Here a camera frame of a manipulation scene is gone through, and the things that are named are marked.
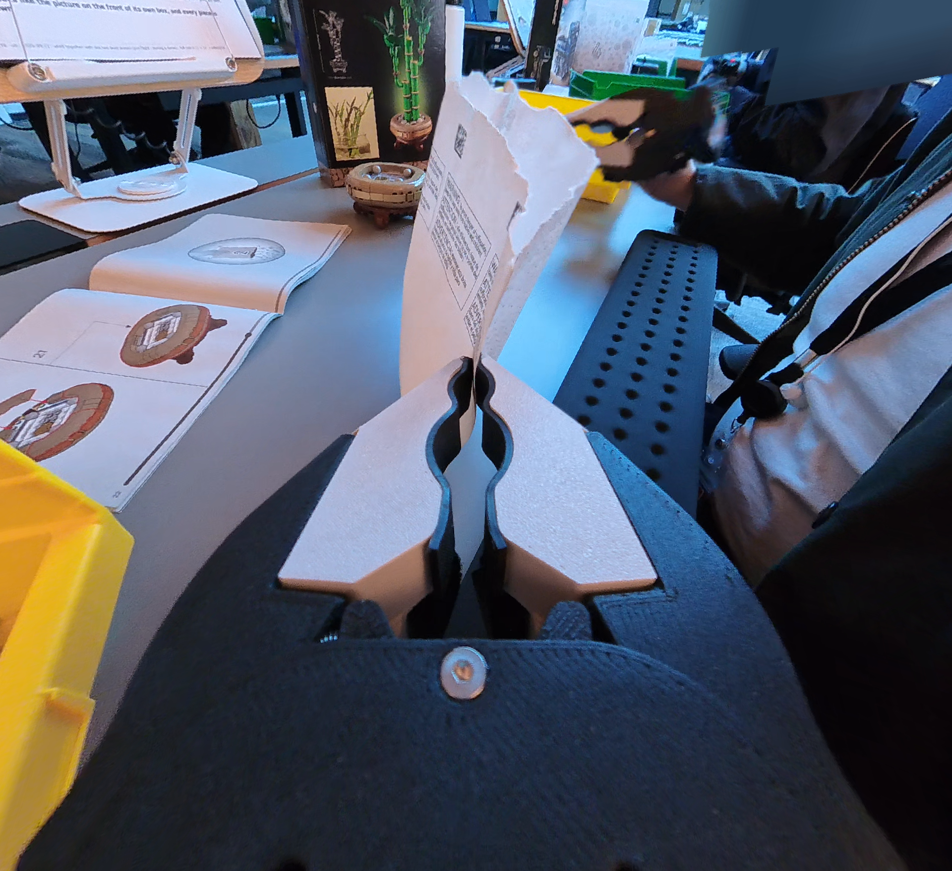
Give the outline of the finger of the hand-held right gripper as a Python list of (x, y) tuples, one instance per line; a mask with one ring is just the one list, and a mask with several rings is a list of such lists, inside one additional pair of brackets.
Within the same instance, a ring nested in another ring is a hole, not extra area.
[(600, 147), (600, 168), (610, 183), (640, 183), (671, 172), (671, 143), (617, 140)]
[(648, 127), (646, 112), (647, 102), (643, 97), (621, 95), (590, 103), (568, 114), (567, 120), (571, 125), (587, 127), (592, 134), (605, 139), (610, 136), (624, 140), (632, 134), (636, 139), (650, 139), (657, 135), (657, 131)]

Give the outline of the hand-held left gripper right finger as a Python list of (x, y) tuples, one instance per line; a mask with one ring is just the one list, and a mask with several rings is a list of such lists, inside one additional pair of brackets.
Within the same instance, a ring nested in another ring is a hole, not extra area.
[(502, 589), (538, 634), (557, 603), (647, 590), (658, 575), (586, 429), (494, 360), (477, 372)]

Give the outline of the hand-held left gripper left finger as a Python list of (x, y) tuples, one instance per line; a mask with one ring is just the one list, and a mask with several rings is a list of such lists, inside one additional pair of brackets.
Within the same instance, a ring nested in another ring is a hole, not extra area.
[(473, 364), (459, 358), (363, 424), (279, 571), (282, 586), (374, 601), (399, 636), (441, 631), (460, 579), (445, 471)]

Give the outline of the yellow parts bin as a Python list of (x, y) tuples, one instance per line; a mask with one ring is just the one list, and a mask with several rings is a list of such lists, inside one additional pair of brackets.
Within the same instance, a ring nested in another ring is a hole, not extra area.
[[(594, 101), (588, 99), (559, 96), (526, 89), (521, 89), (519, 93), (529, 106), (537, 109), (550, 107), (559, 111), (559, 113), (565, 117), (568, 117), (572, 113), (584, 109), (592, 103), (595, 103)], [(593, 132), (587, 126), (578, 126), (575, 128), (575, 132), (581, 140), (593, 147), (605, 145), (609, 143), (610, 140), (610, 137), (607, 133), (599, 134)], [(618, 197), (619, 193), (624, 189), (628, 189), (629, 187), (631, 187), (630, 182), (613, 183), (607, 181), (603, 176), (601, 169), (598, 168), (589, 178), (589, 183), (582, 194), (582, 197), (602, 203), (613, 203)]]
[(110, 511), (2, 443), (2, 869), (73, 782), (132, 547)]

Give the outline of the white printed paper bag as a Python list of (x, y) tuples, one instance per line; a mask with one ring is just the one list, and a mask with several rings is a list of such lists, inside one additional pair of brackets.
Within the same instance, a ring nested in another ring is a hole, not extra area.
[(400, 388), (461, 356), (497, 359), (589, 179), (566, 98), (479, 74), (446, 86), (405, 269)]

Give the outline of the tan brick-built pot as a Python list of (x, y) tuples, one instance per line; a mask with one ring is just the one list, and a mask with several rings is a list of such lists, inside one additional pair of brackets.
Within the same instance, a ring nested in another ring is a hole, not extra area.
[(413, 217), (422, 194), (424, 171), (403, 163), (362, 163), (349, 170), (345, 186), (355, 212), (387, 226), (391, 218)]

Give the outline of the instruction booklet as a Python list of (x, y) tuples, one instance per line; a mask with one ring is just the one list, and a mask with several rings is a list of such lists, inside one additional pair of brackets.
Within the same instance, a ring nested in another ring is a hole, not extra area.
[(102, 258), (2, 337), (2, 440), (122, 509), (350, 231), (209, 214)]

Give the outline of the adjoining grey desk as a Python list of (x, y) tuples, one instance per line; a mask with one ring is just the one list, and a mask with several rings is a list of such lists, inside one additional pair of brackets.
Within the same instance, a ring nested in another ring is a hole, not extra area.
[[(317, 172), (317, 158), (313, 142), (298, 137), (282, 142), (264, 144), (252, 149), (200, 160), (191, 164), (195, 173), (199, 166), (212, 167), (256, 180), (257, 193)], [(189, 213), (210, 210), (235, 197), (220, 198), (206, 205), (177, 212), (159, 210), (134, 225), (105, 233), (88, 232), (24, 210), (17, 202), (1, 207), (1, 273), (6, 274), (25, 266), (94, 246), (113, 238), (136, 233), (158, 223), (175, 221)]]

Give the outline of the person's right hand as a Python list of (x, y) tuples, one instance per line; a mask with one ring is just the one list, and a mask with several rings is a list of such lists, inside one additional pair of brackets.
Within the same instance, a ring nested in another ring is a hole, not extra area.
[(640, 182), (639, 187), (649, 197), (685, 212), (693, 199), (696, 181), (697, 165), (694, 161), (687, 161), (675, 171)]

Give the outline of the green parts bin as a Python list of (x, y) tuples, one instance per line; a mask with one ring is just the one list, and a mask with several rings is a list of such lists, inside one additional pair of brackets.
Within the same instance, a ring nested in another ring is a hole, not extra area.
[(574, 99), (602, 101), (619, 96), (631, 89), (656, 89), (664, 91), (685, 90), (685, 81), (680, 77), (632, 75), (606, 71), (572, 72), (568, 95)]

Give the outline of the white patterned sheet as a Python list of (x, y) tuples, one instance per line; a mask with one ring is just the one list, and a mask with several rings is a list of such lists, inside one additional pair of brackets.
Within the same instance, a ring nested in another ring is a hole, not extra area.
[(585, 0), (569, 25), (567, 50), (553, 56), (549, 83), (566, 86), (572, 72), (629, 75), (649, 17), (650, 0)]

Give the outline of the black cardboard carton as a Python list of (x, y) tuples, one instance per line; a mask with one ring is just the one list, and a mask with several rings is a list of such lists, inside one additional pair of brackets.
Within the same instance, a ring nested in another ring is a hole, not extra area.
[(526, 55), (526, 78), (537, 91), (567, 86), (587, 0), (536, 0)]

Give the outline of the black perforated chair part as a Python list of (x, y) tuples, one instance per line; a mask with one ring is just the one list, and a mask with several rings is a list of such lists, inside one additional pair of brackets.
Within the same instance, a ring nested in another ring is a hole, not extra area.
[(636, 236), (554, 399), (696, 511), (717, 253)]

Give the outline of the instruction sheet on stand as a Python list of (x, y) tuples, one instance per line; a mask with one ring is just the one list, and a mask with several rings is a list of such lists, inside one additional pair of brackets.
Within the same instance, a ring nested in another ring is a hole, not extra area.
[[(192, 173), (187, 161), (202, 89), (247, 83), (257, 79), (263, 67), (264, 50), (258, 59), (213, 55), (154, 61), (2, 61), (2, 102), (44, 105), (53, 171), (61, 185), (60, 189), (22, 198), (21, 206), (78, 229), (105, 233), (141, 222), (152, 212), (188, 210), (251, 190), (256, 187), (253, 179), (204, 166)], [(174, 90), (181, 91), (182, 101), (168, 166), (84, 184), (73, 178), (65, 100)]]

